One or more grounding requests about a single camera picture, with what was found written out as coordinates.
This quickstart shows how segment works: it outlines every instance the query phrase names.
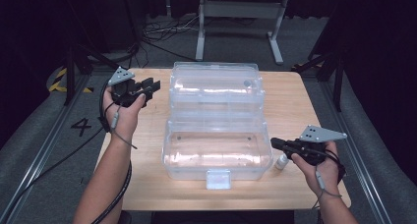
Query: clear plastic container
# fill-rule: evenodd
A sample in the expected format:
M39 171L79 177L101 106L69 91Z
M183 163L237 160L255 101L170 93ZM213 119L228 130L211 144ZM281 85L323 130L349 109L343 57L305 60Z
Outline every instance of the clear plastic container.
M162 161L171 178L262 177L273 158L257 65L175 63L169 90Z

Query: wooden table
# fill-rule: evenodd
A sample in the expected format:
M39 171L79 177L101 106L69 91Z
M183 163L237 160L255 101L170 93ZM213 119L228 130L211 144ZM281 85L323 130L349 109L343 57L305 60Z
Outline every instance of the wooden table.
M206 181L177 181L168 177L161 151L169 111L171 69L130 70L136 81L153 77L161 89L139 114L133 137L133 175L123 200L125 210L295 210L310 209L317 198L303 173L291 161L282 171L273 165L258 181L232 181L231 190L207 190ZM296 73L261 72L264 80L265 117L271 138L294 140L307 125L319 126L306 88ZM107 134L99 157L110 141ZM273 150L274 161L282 153ZM343 182L339 189L344 202L350 198Z

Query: cable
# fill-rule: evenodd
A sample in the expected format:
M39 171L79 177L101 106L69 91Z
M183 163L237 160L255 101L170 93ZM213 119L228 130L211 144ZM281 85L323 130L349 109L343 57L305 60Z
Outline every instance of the cable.
M132 178L132 161L129 163L128 173L126 174L125 183L116 198L108 205L108 207L92 222L92 224L100 223L109 213L113 210L114 206L120 201L129 187L130 180Z
M95 134L93 134L88 140L86 140L84 143L82 143L79 147L77 147L74 151L72 151L71 153L69 153L67 156L65 156L63 159L59 160L57 163L55 163L54 165L52 165L51 167L49 167L48 169L46 169L43 173L41 173L37 178L33 179L28 185L27 187L16 197L15 201L13 202L11 208L9 209L9 211L7 212L6 218L5 218L5 222L7 223L10 217L10 214L12 213L12 211L15 209L16 204L18 203L18 201L21 199L21 197L23 196L23 194L30 188L32 187L37 181L39 181L42 177L44 177L46 174L48 174L50 171L52 171L53 169L55 169L56 167L58 167L61 163L63 163L64 161L66 161L68 158L70 158L71 156L73 156L76 152L78 152L81 148L83 148L87 143L89 143L92 139L94 139L100 132L101 130L103 130L103 128L101 127Z
M335 155L335 153L333 153L333 152L330 152L330 153L332 155L327 154L327 157L332 159L332 161L334 161L334 163L337 165L337 169L340 169L340 166L343 166L343 165L340 164L339 159ZM319 200L323 196L324 193L326 193L330 196L341 197L341 195L335 195L335 194L332 194L332 193L328 192L328 190L326 190L325 181L323 181L322 174L319 172L318 168L319 168L319 165L316 165L316 179L317 179L317 182L318 182L319 187L322 190L322 192L320 193L319 197L317 198L317 201L314 203L312 209L318 208L317 204L319 203Z
M138 51L139 51L138 43L135 42L135 43L132 44L132 46L130 46L126 50L126 52L128 53L127 55L122 56L122 57L119 57L119 58L116 58L116 59L109 59L109 61L114 62L114 63L119 63L119 62L122 62L122 61L125 61L125 60L128 60L128 59L131 59L134 55L136 55L138 53ZM90 56L95 59L95 60L89 59L89 61L92 64L107 64L108 65L108 62L107 61L106 62L103 62L102 59L101 60L100 59L96 59L93 55L90 55Z
M104 116L107 116L106 115L106 113L107 113L107 109L112 105L112 104L110 104L107 108L106 108L106 111L105 111L105 115ZM118 120L119 120L119 110L120 110L120 108L122 107L122 105L119 105L119 107L117 108L117 111L116 111L116 113L114 113L114 117L113 117L113 121L111 122L111 127L110 127L110 133L111 134L114 134L114 135L116 135L120 140L122 140L124 143L126 143L126 144L128 144L128 145L130 145L131 147L133 147L134 149L138 149L136 146L134 146L134 145L132 145L130 142L128 142L127 140L125 140L122 136L120 136L117 132L116 132L116 126L117 126L117 122L118 122Z
M87 41L89 42L89 44L91 45L91 47L92 48L94 48L95 49L95 51L97 51L97 47L94 45L94 43L92 42L92 40L89 38L89 34L88 34L88 32L87 32L87 29L86 29L86 27L83 25L83 22L81 21L81 19L80 19L80 17L77 15L77 12L76 12L76 10L75 10L75 8L74 8L74 6L72 5L72 3L71 3L71 1L70 0L66 0L66 2L67 2L67 4L70 6L70 9L71 9L71 12L73 13L73 15L74 15L74 17L76 18L76 20L77 20L77 22L79 23L79 25L80 25L80 27L81 27L81 29L83 30L83 33L84 33L84 35L86 36L86 39L87 39ZM126 55L126 56L123 56L123 57L119 57L119 58L116 58L116 59L113 59L112 61L113 62L116 62L116 63L119 63L119 62L122 62L122 61L125 61L125 60L128 60L129 58L131 58L134 54L136 54L137 52L138 52L138 48L136 48L136 49L134 49L134 51L129 51L130 49L132 49L133 48L133 46L135 46L135 45L137 45L136 43L134 43L131 47L129 47L128 48L128 55ZM99 60L96 60L96 61L93 61L93 60L90 60L93 64L98 64L98 63L102 63L101 61L99 61Z
M323 219L322 219L322 214L320 213L319 210L317 210L317 224L324 224Z
M130 69L130 67L131 67L131 65L132 65L132 57L133 57L133 56L131 56L131 57L129 58L129 65L128 65L128 69Z
M148 52L144 49L144 47L141 44L139 44L139 46L145 51L145 59L147 61L142 65L142 68L144 68L149 63Z
M138 60L138 58L136 57L136 55L135 55L135 60L136 60L136 63L138 64L138 68L141 68L141 65L139 64L139 60Z
M340 163L338 156L333 151L326 149L326 152L331 153L334 156L334 158L337 160L337 163Z
M195 61L196 61L195 59L192 59L192 58L190 58L190 57L187 57L187 56L184 56L184 55L180 55L180 54L174 53L174 52L172 52L172 51L170 51L170 50L164 49L164 48L159 47L159 46L157 46L157 45L154 45L154 44L152 44L152 43L150 43L150 42L147 42L147 41L145 41L145 40L143 40L143 42L144 42L144 43L146 43L146 44L148 44L148 45L150 45L150 46L153 46L153 47L155 47L155 48L158 48L158 49L160 49L160 50L163 50L163 51L168 52L168 53L170 53L170 54L173 54L173 55L175 55L175 56L178 56L178 57L180 57L180 58L187 59L187 60L190 60L190 61L193 61L193 62L195 62Z
M171 25L174 23L173 21L170 21L169 24L165 27L162 27L159 23L147 24L143 29L142 40L146 40L147 42L157 42L161 40L167 40L177 33L184 33L190 29L197 30L192 27L197 23L198 17L199 16L196 16L193 19L185 21L183 24L177 21L174 26Z

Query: black cable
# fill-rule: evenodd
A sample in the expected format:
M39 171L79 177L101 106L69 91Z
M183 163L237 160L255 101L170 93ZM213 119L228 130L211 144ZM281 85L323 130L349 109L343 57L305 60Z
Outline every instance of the black cable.
M184 23L177 23L174 26L171 26L173 23L172 21L169 22L168 25L162 27L159 23L150 23L143 28L143 38L142 40L146 40L148 42L157 42L161 40L167 40L178 33L184 33L193 28L193 26L198 21L198 16L184 21Z
M324 224L322 219L322 214L317 210L317 224Z
M119 194L108 205L108 207L97 218L95 218L95 220L91 224L100 223L111 212L111 210L113 210L113 208L120 201L120 199L123 197L126 190L128 189L131 178L132 178L132 161L130 161L130 163L129 163L128 173L126 174L125 182L124 182L123 187L120 190Z
M128 69L130 69L130 67L132 66L132 58L133 58L133 56L131 56L131 57L129 58L129 65L128 65Z
M147 61L142 65L142 68L144 68L149 63L148 52L144 49L144 47L141 44L139 44L139 46L145 51L145 58Z
M227 21L231 22L231 23L235 23L241 26L250 26L255 22L256 19L245 19L245 18L229 18L227 19Z
M115 62L115 63L119 63L125 60L128 60L129 58L132 58L132 56L134 55L134 53L129 53L125 56L116 58L116 59L110 59L111 61ZM103 62L99 61L99 60L89 60L92 64L104 64Z
M43 173L41 173L37 178L33 179L28 185L27 187L16 197L15 201L13 202L11 208L8 210L6 218L5 218L5 222L7 223L7 221L9 220L10 214L12 213L12 211L15 209L16 204L18 203L18 201L21 199L22 195L30 188L32 187L37 181L39 181L39 179L41 179L42 177L44 177L47 173L49 173L50 171L52 171L53 169L55 169L56 167L58 167L61 163L63 163L64 161L66 161L68 158L70 158L71 156L73 156L76 152L78 152L81 148L83 148L88 142L90 142L92 139L94 139L100 132L101 130L103 130L103 128L101 127L94 135L92 135L92 137L90 137L88 140L86 140L83 144L81 144L79 147L77 147L74 151L72 151L71 153L69 153L67 156L65 156L63 159L59 160L57 163L55 163L54 165L52 165L51 167L49 167L47 170L45 170Z
M334 158L337 159L338 163L340 163L338 156L333 151L326 149L326 152L331 153L334 156Z
M332 155L330 155L328 153L325 153L325 152L320 152L320 151L317 151L317 150L311 149L311 148L305 148L304 151L308 151L308 152L311 152L311 153L316 153L316 154L323 155L323 156L333 160L333 162L335 162L337 164L337 166L340 165L340 161L339 161L337 155L335 153L329 151L328 149L326 149L326 151L329 151Z
M81 29L83 30L83 33L84 33L84 35L86 36L86 39L88 40L89 44L91 45L91 47L92 47L92 48L94 48L94 49L97 51L97 47L94 45L94 43L92 42L92 40L89 38L89 34L88 34L87 30L86 30L86 27L83 25L83 22L81 21L80 17L77 15L77 12L76 12L76 10L75 10L74 6L72 5L71 1L70 1L70 0L66 0L66 2L67 2L67 4L70 6L70 8L71 8L71 12L72 12L72 13L73 13L73 15L75 16L75 18L76 18L77 22L79 23L79 25L80 25ZM113 62L116 62L116 63L118 63L118 62L122 62L122 61L125 61L125 60L129 59L132 55L136 54L137 52L138 52L138 50L136 50L136 52L135 52L135 53L129 53L129 54L128 54L128 55L126 55L126 56L123 56L123 57L120 57L120 58L113 59L112 61L113 61ZM97 61L90 60L90 61L91 61L93 64L102 63L102 62L101 62L101 61L99 61L99 60L97 60Z
M153 46L153 47L155 47L155 48L158 48L158 49L160 49L160 50L163 50L163 51L168 52L168 53L170 53L170 54L173 54L173 55L175 55L175 56L178 56L178 57L180 57L180 58L187 59L187 60L190 60L190 61L193 61L193 62L195 62L195 61L196 61L195 59L192 59L192 58L190 58L190 57L187 57L187 56L184 56L184 55L180 55L180 54L174 53L174 52L172 52L172 51L170 51L170 50L164 49L164 48L159 47L159 46L157 46L157 45L154 45L154 44L152 44L152 43L150 43L150 42L147 42L147 41L145 41L145 40L143 40L143 42L144 42L144 43L146 43L146 44L148 44L148 45L150 45L150 46Z
M139 64L139 60L138 60L138 58L136 57L136 55L135 55L135 60L136 60L136 63L138 64L138 68L141 68L141 65Z

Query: metal stand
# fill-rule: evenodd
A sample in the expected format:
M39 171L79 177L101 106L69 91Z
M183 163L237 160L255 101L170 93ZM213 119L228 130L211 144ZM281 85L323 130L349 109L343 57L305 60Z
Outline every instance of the metal stand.
M302 72L315 67L316 65L323 62L322 67L316 74L316 78L319 82L327 82L330 76L335 71L335 79L333 86L333 103L338 112L341 112L340 108L340 95L341 85L343 80L343 69L345 54L343 53L327 53L321 55L303 65L294 65L291 69L292 72L301 74Z
M283 60L276 42L276 37L278 36L287 2L288 0L282 0L280 3L200 0L200 27L197 40L196 60L203 61L205 50L205 17L275 19L275 27L273 31L268 32L268 40L275 63L277 65L282 65Z

